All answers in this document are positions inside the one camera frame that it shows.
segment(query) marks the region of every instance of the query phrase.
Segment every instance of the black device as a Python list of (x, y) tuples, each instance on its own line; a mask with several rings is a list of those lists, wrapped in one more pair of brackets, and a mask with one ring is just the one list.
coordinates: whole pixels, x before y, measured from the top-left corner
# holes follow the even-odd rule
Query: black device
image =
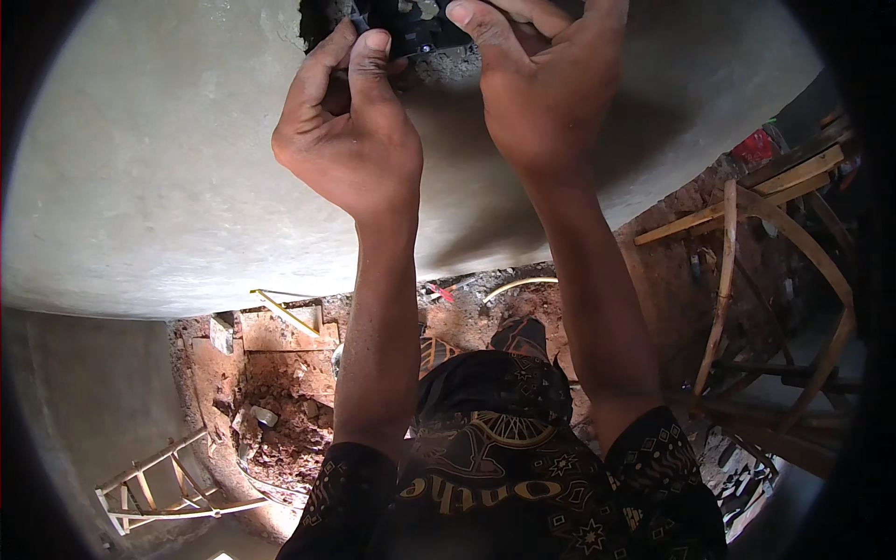
[(349, 18), (360, 35), (385, 29), (392, 35), (390, 60), (466, 47), (473, 42), (445, 15), (450, 0), (353, 0)]

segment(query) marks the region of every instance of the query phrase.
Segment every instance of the left hand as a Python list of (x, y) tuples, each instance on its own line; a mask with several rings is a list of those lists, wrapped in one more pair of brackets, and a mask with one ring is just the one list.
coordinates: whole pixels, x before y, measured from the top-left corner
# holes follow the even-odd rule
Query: left hand
[[(391, 43), (343, 20), (299, 68), (271, 138), (277, 161), (359, 226), (418, 216), (423, 147), (386, 76)], [(346, 66), (349, 112), (334, 115), (328, 86)]]

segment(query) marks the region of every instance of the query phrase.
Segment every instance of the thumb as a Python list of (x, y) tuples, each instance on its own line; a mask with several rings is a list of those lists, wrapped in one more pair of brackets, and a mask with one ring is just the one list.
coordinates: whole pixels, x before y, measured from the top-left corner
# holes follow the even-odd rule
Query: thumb
[(529, 60), (510, 22), (492, 5), (479, 0), (454, 0), (445, 8), (445, 15), (476, 42), (483, 72), (515, 67)]
[(358, 37), (349, 55), (351, 112), (371, 106), (398, 104), (386, 75), (392, 37), (386, 30), (368, 30)]

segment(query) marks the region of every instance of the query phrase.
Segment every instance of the person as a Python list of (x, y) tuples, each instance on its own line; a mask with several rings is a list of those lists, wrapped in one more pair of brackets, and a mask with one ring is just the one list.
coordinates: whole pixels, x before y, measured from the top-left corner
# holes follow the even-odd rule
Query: person
[[(663, 405), (657, 358), (596, 197), (589, 156), (620, 79), (625, 0), (454, 0), (482, 55), (487, 129), (547, 233), (599, 457), (570, 428), (544, 326), (418, 380), (423, 151), (387, 77), (391, 38), (348, 21), (306, 58), (272, 137), (277, 161), (355, 221), (358, 276), (327, 451), (280, 560), (721, 558), (724, 529)], [(348, 67), (350, 105), (328, 93)], [(409, 451), (404, 436), (413, 425)]]

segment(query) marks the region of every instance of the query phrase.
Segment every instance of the red object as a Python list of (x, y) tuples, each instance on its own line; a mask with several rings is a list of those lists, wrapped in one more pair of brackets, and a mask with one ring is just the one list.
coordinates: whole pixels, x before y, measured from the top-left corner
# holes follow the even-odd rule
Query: red object
[(780, 153), (775, 141), (760, 128), (746, 137), (731, 151), (731, 155), (743, 161), (746, 165), (760, 163), (771, 159)]
[(454, 298), (452, 297), (451, 292), (446, 292), (445, 290), (439, 288), (435, 284), (427, 284), (427, 286), (429, 287), (429, 289), (433, 290), (436, 294), (439, 294), (442, 297), (444, 297), (445, 301), (450, 301), (452, 303), (454, 302)]

